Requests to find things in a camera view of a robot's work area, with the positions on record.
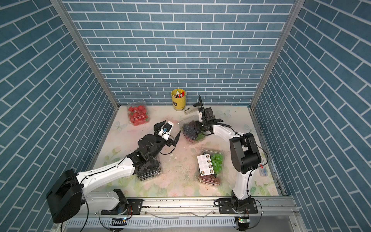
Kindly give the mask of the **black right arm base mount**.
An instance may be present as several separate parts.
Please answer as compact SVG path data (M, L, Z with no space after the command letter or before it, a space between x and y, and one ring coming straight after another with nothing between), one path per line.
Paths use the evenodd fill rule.
M220 214L257 214L256 201L252 197L238 200L236 197L219 198L214 201L214 206Z

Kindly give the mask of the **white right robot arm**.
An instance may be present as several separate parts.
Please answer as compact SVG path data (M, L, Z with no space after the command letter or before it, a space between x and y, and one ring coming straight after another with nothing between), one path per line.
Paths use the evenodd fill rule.
M251 133L240 134L231 125L217 119L213 110L204 107L201 96L199 96L200 109L199 120L196 122L196 132L216 135L230 144L231 161L238 172L235 187L232 191L233 197L242 201L251 196L250 187L254 172L267 163L262 164L260 150L256 140Z

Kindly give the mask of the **clear box of avocados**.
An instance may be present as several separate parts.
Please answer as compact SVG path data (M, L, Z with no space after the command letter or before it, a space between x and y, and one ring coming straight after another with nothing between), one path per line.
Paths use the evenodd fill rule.
M140 181L153 178L161 172L160 161L158 158L150 159L135 168L135 174Z

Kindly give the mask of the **clear box of blueberries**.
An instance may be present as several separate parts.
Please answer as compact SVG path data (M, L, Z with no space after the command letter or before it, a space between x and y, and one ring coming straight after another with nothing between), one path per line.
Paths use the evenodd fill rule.
M179 122L180 129L185 139L191 144L198 143L206 138L204 134L197 132L196 122L198 121L198 116L190 116Z

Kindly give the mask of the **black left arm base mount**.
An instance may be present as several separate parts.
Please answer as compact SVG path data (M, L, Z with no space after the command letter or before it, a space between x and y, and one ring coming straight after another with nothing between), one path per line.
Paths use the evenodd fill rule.
M118 203L112 210L101 210L102 215L124 215L127 214L128 217L132 215L139 215L144 199L134 198L128 199L120 189L114 189L114 196L118 197Z

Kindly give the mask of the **white fruit sticker sheet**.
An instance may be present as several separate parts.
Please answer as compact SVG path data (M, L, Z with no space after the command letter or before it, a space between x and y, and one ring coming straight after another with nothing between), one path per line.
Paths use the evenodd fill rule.
M197 156L197 161L201 176L209 176L215 174L210 154Z

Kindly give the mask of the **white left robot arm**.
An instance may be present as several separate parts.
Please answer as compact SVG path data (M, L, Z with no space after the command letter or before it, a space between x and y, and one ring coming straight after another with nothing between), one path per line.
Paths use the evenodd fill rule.
M147 134L138 141L138 148L117 162L90 171L63 172L46 194L52 220L55 224L73 218L82 209L114 211L127 210L123 192L115 189L98 193L95 189L117 179L136 175L149 179L161 171L158 155L165 147L175 147L179 135L171 136L174 124L163 121L154 125L154 134Z

